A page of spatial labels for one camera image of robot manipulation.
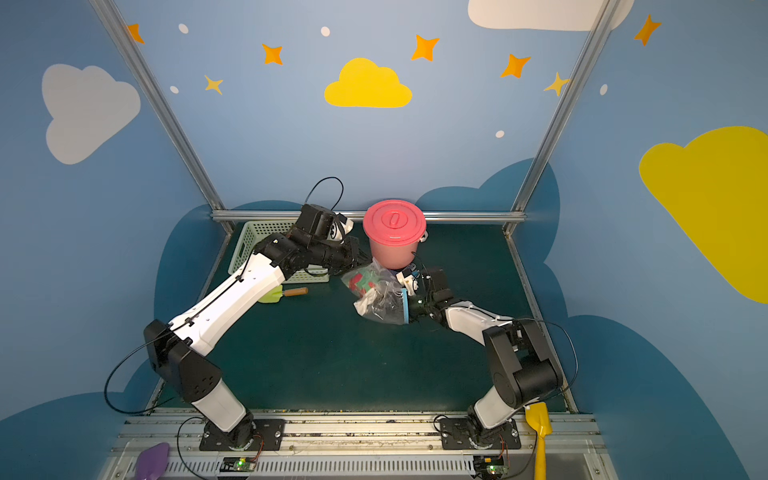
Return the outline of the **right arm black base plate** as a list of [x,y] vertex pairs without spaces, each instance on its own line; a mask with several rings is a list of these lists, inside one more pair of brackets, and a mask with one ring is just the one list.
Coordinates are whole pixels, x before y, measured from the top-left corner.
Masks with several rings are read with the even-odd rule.
[[520,434],[514,420],[493,429],[480,429],[469,417],[439,415],[433,420],[444,450],[519,450]]

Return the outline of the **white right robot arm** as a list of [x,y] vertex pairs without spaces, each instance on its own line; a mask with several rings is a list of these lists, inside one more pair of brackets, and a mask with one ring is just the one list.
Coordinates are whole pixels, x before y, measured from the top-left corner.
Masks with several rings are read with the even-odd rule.
[[456,297],[440,268],[418,273],[411,314],[428,317],[485,348],[493,386],[470,407],[476,430],[491,431],[565,383],[538,322],[495,314]]

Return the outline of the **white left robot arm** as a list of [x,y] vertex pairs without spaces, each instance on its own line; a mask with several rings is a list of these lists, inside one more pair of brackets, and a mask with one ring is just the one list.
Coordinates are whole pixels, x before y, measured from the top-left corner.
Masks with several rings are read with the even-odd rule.
[[248,410],[207,359],[225,333],[296,272],[319,266],[340,275],[367,263],[347,216],[305,204],[285,233],[255,244],[244,263],[214,291],[168,323],[144,329],[152,369],[223,434],[247,433]]

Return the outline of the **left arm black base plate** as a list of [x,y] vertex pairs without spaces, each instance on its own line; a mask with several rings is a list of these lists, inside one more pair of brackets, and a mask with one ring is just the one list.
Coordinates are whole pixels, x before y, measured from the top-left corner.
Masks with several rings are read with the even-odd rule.
[[246,415],[231,431],[225,432],[212,421],[205,424],[200,451],[258,452],[277,451],[281,447],[285,421],[258,419]]

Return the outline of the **clear zip-top bag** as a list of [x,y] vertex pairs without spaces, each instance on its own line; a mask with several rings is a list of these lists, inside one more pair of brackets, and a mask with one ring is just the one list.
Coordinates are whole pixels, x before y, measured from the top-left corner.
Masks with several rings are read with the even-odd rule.
[[[348,288],[347,283],[355,273],[362,271],[375,272],[379,280],[375,290],[359,297]],[[407,291],[389,269],[380,266],[375,260],[345,273],[341,281],[356,296],[354,307],[361,317],[389,325],[400,326],[410,323]]]

